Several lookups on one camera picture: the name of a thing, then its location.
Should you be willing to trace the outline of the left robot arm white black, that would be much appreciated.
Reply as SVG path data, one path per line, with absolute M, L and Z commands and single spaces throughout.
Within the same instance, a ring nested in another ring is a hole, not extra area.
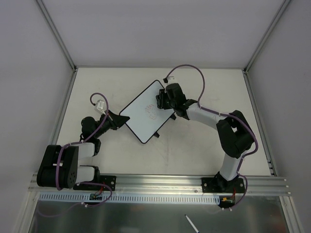
M 37 173 L 37 185 L 62 190 L 85 182 L 90 189 L 99 188 L 102 180 L 98 167 L 81 165 L 79 161 L 96 156 L 101 148 L 99 137 L 108 130 L 119 129 L 129 120 L 130 117 L 116 115 L 111 111 L 107 115 L 102 114 L 99 120 L 91 116 L 83 118 L 78 142 L 47 146 Z

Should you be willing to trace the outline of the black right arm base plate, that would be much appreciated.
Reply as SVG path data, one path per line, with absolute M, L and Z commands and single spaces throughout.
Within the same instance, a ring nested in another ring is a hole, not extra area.
M 202 177 L 201 187 L 203 193 L 238 193 L 245 192 L 243 178 L 236 177 L 227 181 L 221 177 Z

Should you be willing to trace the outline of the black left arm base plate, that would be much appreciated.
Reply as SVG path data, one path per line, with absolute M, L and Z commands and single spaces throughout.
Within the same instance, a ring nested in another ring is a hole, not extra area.
M 99 191 L 102 186 L 98 185 L 99 183 L 105 184 L 112 191 L 115 191 L 117 177 L 112 175 L 100 175 L 98 178 L 89 182 L 90 184 L 80 183 L 79 185 L 75 185 L 73 190 L 79 191 Z

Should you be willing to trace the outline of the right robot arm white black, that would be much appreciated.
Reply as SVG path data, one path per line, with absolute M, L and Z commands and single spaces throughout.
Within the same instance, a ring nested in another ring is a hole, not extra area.
M 198 100 L 187 99 L 180 85 L 164 80 L 166 87 L 156 96 L 159 109 L 173 109 L 186 120 L 200 122 L 215 129 L 221 147 L 225 152 L 222 167 L 214 181 L 223 192 L 235 186 L 235 179 L 242 165 L 242 160 L 258 150 L 258 141 L 242 112 L 235 110 L 229 114 L 205 108 Z

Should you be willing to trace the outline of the white whiteboard black frame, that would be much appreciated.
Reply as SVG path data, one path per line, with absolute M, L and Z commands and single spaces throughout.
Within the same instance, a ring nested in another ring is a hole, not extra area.
M 156 95 L 163 88 L 159 80 L 153 81 L 120 111 L 120 116 L 130 117 L 126 126 L 143 144 L 155 137 L 154 133 L 158 132 L 174 114 L 172 109 L 163 110 L 157 107 Z

